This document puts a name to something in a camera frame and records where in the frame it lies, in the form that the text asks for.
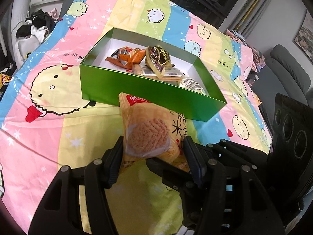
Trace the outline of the yellow rice cracker bag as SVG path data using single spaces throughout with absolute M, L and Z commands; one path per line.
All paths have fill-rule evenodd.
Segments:
M 124 153 L 120 172 L 136 162 L 157 157 L 189 171 L 182 142 L 187 136 L 184 114 L 131 94 L 120 93 L 119 107 L 124 127 Z

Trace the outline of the white green snack packet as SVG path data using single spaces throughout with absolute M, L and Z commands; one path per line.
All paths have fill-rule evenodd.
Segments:
M 191 90 L 206 95 L 204 88 L 201 87 L 201 85 L 198 82 L 196 82 L 193 78 L 189 77 L 182 78 L 178 86 L 187 90 Z

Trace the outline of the clear cracker packet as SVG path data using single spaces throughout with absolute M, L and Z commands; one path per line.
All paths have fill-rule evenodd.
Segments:
M 180 70 L 172 67 L 165 68 L 162 72 L 158 70 L 154 71 L 147 65 L 136 64 L 132 67 L 133 74 L 137 76 L 143 76 L 152 80 L 159 81 L 180 81 L 184 77 L 184 74 Z

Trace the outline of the dark brown gold snack bag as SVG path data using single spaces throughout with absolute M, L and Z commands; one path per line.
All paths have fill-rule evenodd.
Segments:
M 158 70 L 159 72 L 162 72 L 165 68 L 174 67 L 167 50 L 159 45 L 146 48 L 145 63 L 152 70 Z

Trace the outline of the orange panda snack packet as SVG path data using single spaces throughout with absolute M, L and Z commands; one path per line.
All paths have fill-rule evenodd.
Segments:
M 125 46 L 117 49 L 111 56 L 106 57 L 105 60 L 123 69 L 131 70 L 133 65 L 140 64 L 145 56 L 146 49 Z

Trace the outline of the colourful cartoon bed sheet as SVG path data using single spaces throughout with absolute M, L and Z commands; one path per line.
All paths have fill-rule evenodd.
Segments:
M 11 79 L 1 100 L 1 200 L 23 232 L 59 168 L 87 165 L 114 146 L 122 134 L 119 105 L 82 98 L 81 76 L 101 97 L 113 83 L 101 71 L 80 66 L 97 41 L 112 28 L 172 44 L 189 52 L 226 99 L 208 121 L 186 115 L 171 123 L 176 136 L 201 144 L 227 139 L 270 151 L 272 138 L 246 83 L 253 52 L 169 0 L 73 0 L 56 27 Z

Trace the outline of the grey sofa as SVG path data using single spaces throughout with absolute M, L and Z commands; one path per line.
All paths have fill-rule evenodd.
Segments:
M 265 66 L 258 72 L 251 71 L 247 83 L 260 98 L 259 110 L 272 131 L 275 96 L 283 94 L 312 107 L 311 79 L 302 66 L 282 45 L 276 45 L 265 58 Z

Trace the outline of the green cardboard box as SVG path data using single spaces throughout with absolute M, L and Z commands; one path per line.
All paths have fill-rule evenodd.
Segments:
M 153 45 L 167 50 L 175 67 L 194 79 L 205 93 L 135 75 L 105 60 L 123 46 L 146 48 Z M 210 120 L 227 103 L 199 57 L 161 40 L 119 28 L 110 29 L 87 53 L 80 64 L 80 79 L 85 100 L 117 106 L 118 95 L 124 92 L 199 121 Z

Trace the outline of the pile of clothes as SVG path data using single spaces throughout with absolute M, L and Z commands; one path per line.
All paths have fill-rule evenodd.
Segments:
M 59 18 L 58 10 L 54 8 L 50 12 L 42 9 L 31 13 L 23 25 L 20 25 L 15 33 L 16 58 L 24 63 L 30 54 L 34 52 L 51 34 Z

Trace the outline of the black phone on mount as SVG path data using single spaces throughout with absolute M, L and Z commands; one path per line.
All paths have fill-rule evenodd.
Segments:
M 312 108 L 278 93 L 272 127 L 274 182 L 286 197 L 302 199 L 312 187 Z

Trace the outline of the framed wall picture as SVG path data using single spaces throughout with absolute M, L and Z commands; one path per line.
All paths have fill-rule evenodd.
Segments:
M 295 36 L 294 42 L 299 46 L 301 51 L 307 56 L 312 63 L 313 51 L 313 20 L 309 11 L 306 11 L 305 18 L 298 33 Z

